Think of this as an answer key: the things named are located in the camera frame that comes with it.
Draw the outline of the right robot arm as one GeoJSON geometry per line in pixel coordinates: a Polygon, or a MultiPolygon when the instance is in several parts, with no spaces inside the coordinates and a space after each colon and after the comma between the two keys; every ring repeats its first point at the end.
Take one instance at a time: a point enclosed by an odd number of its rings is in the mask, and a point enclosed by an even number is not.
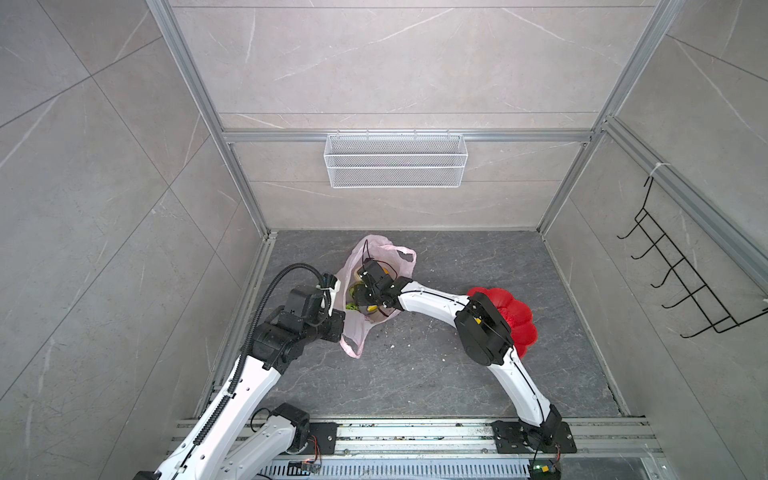
{"type": "Polygon", "coordinates": [[[357,275],[362,285],[352,298],[361,309],[375,305],[415,312],[453,326],[467,356],[487,367],[511,399],[527,444],[542,450],[555,443],[562,416],[523,366],[511,327],[488,295],[450,294],[408,277],[394,278],[373,259],[364,261],[357,275]]]}

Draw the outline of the pink plastic bag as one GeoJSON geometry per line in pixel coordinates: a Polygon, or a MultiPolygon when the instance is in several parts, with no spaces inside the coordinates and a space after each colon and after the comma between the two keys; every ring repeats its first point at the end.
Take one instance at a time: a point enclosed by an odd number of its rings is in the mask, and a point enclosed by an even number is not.
{"type": "Polygon", "coordinates": [[[350,304],[349,289],[356,283],[362,283],[357,271],[363,261],[369,258],[380,262],[392,277],[411,277],[417,253],[413,249],[394,245],[385,236],[366,235],[355,245],[343,267],[335,274],[341,282],[341,290],[336,296],[334,308],[346,313],[339,344],[348,356],[355,359],[361,357],[370,330],[399,315],[399,311],[392,308],[369,314],[350,304]]]}

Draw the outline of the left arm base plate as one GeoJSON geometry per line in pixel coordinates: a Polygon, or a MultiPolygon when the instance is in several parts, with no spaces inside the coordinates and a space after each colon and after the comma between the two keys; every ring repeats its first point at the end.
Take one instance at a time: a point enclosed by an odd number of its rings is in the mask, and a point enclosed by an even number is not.
{"type": "Polygon", "coordinates": [[[286,452],[292,455],[333,455],[338,428],[339,424],[335,422],[311,422],[297,427],[286,452]]]}

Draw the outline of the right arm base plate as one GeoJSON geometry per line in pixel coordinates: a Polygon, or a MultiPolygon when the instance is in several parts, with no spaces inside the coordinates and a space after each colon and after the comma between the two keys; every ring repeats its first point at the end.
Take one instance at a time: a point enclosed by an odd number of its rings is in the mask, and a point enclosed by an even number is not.
{"type": "Polygon", "coordinates": [[[574,454],[578,451],[566,422],[560,422],[556,429],[545,433],[522,422],[497,420],[490,426],[499,454],[574,454]]]}

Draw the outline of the green fake fruit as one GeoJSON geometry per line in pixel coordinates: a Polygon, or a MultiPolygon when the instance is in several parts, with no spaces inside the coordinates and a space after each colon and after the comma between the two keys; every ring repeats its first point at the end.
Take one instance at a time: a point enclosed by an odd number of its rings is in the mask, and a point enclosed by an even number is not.
{"type": "Polygon", "coordinates": [[[363,283],[356,283],[349,289],[350,304],[357,309],[367,305],[367,288],[363,283]]]}

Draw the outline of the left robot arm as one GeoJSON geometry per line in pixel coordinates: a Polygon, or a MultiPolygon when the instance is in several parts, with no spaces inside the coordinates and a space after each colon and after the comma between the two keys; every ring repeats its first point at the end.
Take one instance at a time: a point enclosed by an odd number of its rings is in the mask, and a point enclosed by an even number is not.
{"type": "Polygon", "coordinates": [[[284,403],[242,444],[236,439],[290,363],[315,340],[341,338],[345,314],[334,308],[339,286],[296,288],[276,318],[256,326],[244,352],[211,405],[179,446],[153,471],[136,479],[253,479],[284,453],[320,450],[307,412],[284,403]]]}

